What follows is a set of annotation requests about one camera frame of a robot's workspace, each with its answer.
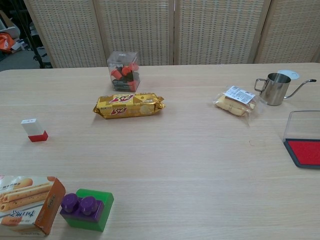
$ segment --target red and white eraser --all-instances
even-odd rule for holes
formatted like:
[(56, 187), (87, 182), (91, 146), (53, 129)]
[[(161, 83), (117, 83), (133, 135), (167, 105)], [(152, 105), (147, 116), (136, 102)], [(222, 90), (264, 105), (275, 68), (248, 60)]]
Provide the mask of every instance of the red and white eraser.
[(22, 120), (21, 125), (31, 142), (46, 141), (48, 139), (47, 132), (36, 118)]

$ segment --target orange bag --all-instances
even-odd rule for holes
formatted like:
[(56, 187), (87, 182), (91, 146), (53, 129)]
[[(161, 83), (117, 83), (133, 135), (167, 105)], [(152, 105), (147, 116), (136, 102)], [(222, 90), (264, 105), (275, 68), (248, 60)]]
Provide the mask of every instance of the orange bag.
[(0, 51), (10, 54), (11, 47), (15, 45), (15, 41), (8, 33), (0, 33)]

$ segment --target woven room divider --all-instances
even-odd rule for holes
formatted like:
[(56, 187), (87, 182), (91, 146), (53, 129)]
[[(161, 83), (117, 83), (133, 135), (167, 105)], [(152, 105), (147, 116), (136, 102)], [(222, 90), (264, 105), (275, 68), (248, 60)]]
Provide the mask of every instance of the woven room divider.
[(140, 65), (172, 65), (173, 0), (93, 0), (105, 55), (134, 51)]
[(317, 61), (320, 0), (272, 0), (255, 63)]
[(92, 0), (24, 0), (54, 68), (105, 67)]
[(174, 64), (253, 63), (271, 0), (176, 0)]

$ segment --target kettle spout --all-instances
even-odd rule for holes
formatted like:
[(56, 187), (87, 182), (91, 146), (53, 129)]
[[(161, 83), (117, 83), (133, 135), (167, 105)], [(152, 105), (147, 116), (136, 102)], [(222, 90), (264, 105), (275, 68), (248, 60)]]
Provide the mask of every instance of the kettle spout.
[(309, 79), (309, 80), (307, 80), (307, 81), (304, 81), (303, 83), (300, 84), (300, 86), (298, 86), (298, 88), (297, 88), (291, 95), (285, 96), (284, 99), (291, 98), (293, 95), (295, 95), (295, 94), (298, 92), (298, 90), (299, 90), (300, 88), (302, 88), (303, 85), (305, 85), (305, 84), (307, 84), (307, 83), (315, 83), (316, 81), (317, 81), (317, 80), (315, 80), (315, 79)]

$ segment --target purple toy block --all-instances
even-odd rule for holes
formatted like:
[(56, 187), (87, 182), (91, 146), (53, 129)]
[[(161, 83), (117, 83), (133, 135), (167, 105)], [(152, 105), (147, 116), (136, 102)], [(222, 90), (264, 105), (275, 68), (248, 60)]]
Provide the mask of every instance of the purple toy block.
[(81, 198), (74, 193), (70, 193), (64, 196), (61, 207), (60, 214), (63, 218), (97, 223), (105, 205), (93, 196)]

